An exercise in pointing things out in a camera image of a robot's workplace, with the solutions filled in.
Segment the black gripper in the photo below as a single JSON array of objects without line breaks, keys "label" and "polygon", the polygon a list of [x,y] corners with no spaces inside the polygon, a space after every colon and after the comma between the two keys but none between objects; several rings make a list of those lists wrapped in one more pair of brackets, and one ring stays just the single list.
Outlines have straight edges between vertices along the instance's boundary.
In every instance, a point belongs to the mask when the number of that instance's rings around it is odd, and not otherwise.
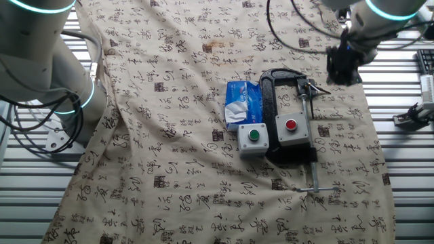
[{"label": "black gripper", "polygon": [[349,29],[344,29],[340,35],[340,44],[326,48],[328,85],[343,84],[340,73],[335,68],[345,68],[343,70],[344,85],[357,85],[361,83],[357,65],[362,61],[362,53],[350,47],[350,37]]}]

